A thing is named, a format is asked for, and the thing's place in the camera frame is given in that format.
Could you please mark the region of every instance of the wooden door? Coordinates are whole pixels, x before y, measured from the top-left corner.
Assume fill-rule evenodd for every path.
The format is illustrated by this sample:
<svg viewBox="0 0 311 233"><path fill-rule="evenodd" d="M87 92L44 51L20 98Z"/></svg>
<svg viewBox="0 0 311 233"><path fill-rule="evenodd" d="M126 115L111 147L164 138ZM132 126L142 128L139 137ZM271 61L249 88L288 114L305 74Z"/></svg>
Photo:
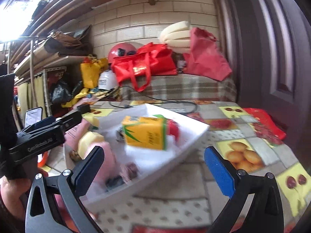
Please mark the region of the wooden door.
<svg viewBox="0 0 311 233"><path fill-rule="evenodd" d="M266 110L311 169L310 24L294 0L229 1L238 103Z"/></svg>

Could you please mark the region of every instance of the black cable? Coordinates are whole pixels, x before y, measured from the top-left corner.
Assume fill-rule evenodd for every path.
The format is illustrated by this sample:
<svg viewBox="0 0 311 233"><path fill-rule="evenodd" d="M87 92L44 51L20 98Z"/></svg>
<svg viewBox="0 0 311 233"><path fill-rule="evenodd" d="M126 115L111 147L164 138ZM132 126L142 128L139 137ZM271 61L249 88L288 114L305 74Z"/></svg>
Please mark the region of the black cable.
<svg viewBox="0 0 311 233"><path fill-rule="evenodd" d="M144 95L144 94L142 94L142 93L140 93L140 92L137 92L134 88L132 88L132 87L130 87L130 86L121 86L121 87L119 87L119 89L122 89L122 88L129 88L129 89L131 89L132 91L135 91L136 93L140 94L141 96L148 97L148 98L153 99L153 100L156 100L156 101L162 101L162 102L163 102L162 104L165 104L165 103L187 103L187 104L189 104L189 103L190 103L190 104L194 105L194 109L193 109L192 111L185 112L185 113L180 113L180 114L183 114L183 115L185 115L185 114L190 114L190 113L193 113L193 112L197 112L197 110L198 110L198 105L197 105L196 103L194 103L194 102L189 102L189 101L178 101L178 100L173 100L173 101L172 101L172 100L162 100L162 99L154 98L154 97L151 97L151 96L148 96L148 95ZM109 105L112 106L112 107L114 107L114 108L120 108L120 109L128 109L128 108L134 107L134 106L130 106L130 105L115 106L115 105L113 105L111 102L109 102Z"/></svg>

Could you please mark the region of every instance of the yellow plastic bag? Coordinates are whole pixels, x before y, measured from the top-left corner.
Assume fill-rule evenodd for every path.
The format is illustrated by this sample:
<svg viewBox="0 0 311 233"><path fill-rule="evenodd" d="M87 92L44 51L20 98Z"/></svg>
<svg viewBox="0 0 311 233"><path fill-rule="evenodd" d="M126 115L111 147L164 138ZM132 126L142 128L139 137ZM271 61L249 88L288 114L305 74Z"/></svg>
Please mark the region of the yellow plastic bag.
<svg viewBox="0 0 311 233"><path fill-rule="evenodd" d="M83 98L87 96L89 89L88 88L83 88L80 93L78 93L74 98L71 99L70 102L67 102L65 104L61 104L62 108L71 108L73 105L75 105L80 98Z"/></svg>
<svg viewBox="0 0 311 233"><path fill-rule="evenodd" d="M89 89L97 87L100 73L102 73L107 68L108 60L106 58L99 60L92 56L85 58L83 63L80 64L84 87Z"/></svg>

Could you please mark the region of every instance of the red helmet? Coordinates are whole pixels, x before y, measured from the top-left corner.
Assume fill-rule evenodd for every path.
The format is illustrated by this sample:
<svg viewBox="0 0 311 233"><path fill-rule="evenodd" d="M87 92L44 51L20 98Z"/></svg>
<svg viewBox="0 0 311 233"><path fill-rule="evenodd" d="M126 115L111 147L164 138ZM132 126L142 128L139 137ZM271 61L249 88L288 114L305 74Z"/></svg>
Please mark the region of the red helmet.
<svg viewBox="0 0 311 233"><path fill-rule="evenodd" d="M109 54L108 54L108 63L112 63L114 60L114 57L122 57L128 55L135 54L137 49L130 43L120 43L116 44L114 47L111 48Z"/></svg>

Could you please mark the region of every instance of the brick wall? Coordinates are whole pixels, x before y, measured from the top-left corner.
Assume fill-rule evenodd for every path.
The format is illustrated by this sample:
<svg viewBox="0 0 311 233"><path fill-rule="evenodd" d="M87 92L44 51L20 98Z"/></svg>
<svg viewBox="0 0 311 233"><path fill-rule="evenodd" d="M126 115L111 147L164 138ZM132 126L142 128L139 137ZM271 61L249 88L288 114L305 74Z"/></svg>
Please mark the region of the brick wall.
<svg viewBox="0 0 311 233"><path fill-rule="evenodd" d="M189 21L218 38L213 0L114 0L80 16L66 30L93 25L91 30L94 54L107 57L118 42L157 43L157 37L168 25Z"/></svg>

